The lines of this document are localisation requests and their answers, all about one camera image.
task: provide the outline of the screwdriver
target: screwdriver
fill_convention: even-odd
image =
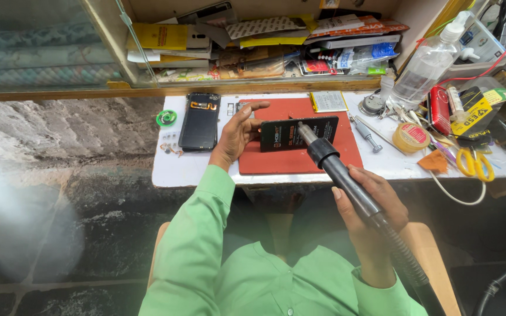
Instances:
[[[365,139],[365,140],[368,140],[368,142],[372,145],[372,151],[374,153],[377,153],[378,151],[381,151],[382,150],[382,146],[376,144],[376,142],[372,139],[372,134],[370,133],[370,131],[368,130],[368,128],[362,124],[359,120],[357,120],[354,116],[352,116],[350,113],[348,113],[348,119],[355,123],[355,126],[356,126],[356,130],[359,131],[359,133],[362,135],[362,137]]]

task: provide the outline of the chair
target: chair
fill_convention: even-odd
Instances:
[[[155,251],[159,241],[163,237],[165,230],[169,226],[169,222],[159,227],[158,238],[155,240],[155,248],[153,251],[153,259],[151,261],[150,279],[148,280],[148,288],[153,283],[153,264],[155,261]],[[431,230],[423,223],[409,223],[402,231],[401,238],[411,249],[417,261],[425,270],[425,273],[431,281],[432,288],[439,297],[440,303],[444,308],[447,316],[461,316],[452,284],[448,278],[448,273],[442,262],[439,248],[436,245],[435,238],[432,236]]]

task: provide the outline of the white table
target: white table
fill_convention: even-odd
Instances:
[[[343,92],[348,109],[353,115],[360,115],[366,122],[374,126],[386,137],[393,135],[397,122],[391,118],[379,120],[369,118],[360,113],[358,103],[370,93],[356,94],[354,92]],[[218,138],[220,138],[222,127],[233,115],[234,104],[241,99],[263,99],[263,98],[307,98],[302,94],[265,94],[265,95],[242,95],[224,96],[221,98],[221,108],[218,122]],[[165,154],[160,146],[163,143],[176,143],[184,118],[185,97],[166,97],[164,109],[174,110],[178,114],[175,124],[162,127],[159,132],[158,148],[153,162],[152,182],[157,187],[192,187],[198,185],[202,174],[210,158],[209,152],[193,153],[188,152],[178,157],[177,154]],[[163,139],[165,135],[176,134],[176,137]],[[365,169],[368,169],[387,180],[415,180],[431,178],[429,172],[421,168],[417,162],[423,157],[423,151],[404,156],[394,147],[390,146],[382,138],[372,132],[372,138],[382,145],[383,150],[374,154],[371,145],[362,138],[353,126],[353,133],[362,158]],[[506,153],[499,146],[491,147],[493,154],[486,155],[493,165],[497,178],[506,178]],[[267,176],[242,176],[239,172],[239,162],[234,162],[229,169],[229,175],[238,186],[272,186],[278,184],[299,184],[299,183],[331,183],[326,174],[278,174]],[[465,178],[460,171],[449,167],[448,174],[442,174],[440,178]]]

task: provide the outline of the red wire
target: red wire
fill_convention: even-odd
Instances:
[[[437,83],[436,86],[438,86],[439,88],[443,89],[443,90],[446,90],[445,88],[441,87],[442,84],[445,84],[446,82],[449,82],[451,80],[472,80],[472,79],[475,79],[477,77],[481,77],[481,76],[485,76],[489,71],[493,70],[493,68],[495,68],[495,66],[497,66],[497,64],[501,61],[501,59],[503,57],[505,57],[506,55],[506,51],[499,57],[499,59],[497,59],[497,61],[493,64],[493,66],[489,67],[489,69],[487,69],[483,74],[481,75],[478,75],[478,76],[475,76],[475,77],[469,77],[469,78],[451,78],[451,79],[446,79],[445,81],[443,82],[440,82],[440,83]]]

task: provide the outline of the yellow scissors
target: yellow scissors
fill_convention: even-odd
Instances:
[[[462,155],[466,158],[468,168],[465,168],[462,164]],[[475,151],[473,147],[460,148],[456,154],[456,165],[465,176],[477,175],[477,178],[483,182],[491,182],[495,179],[493,167],[487,158],[482,153]],[[483,172],[483,166],[485,166],[488,170],[487,176],[485,176],[485,173]]]

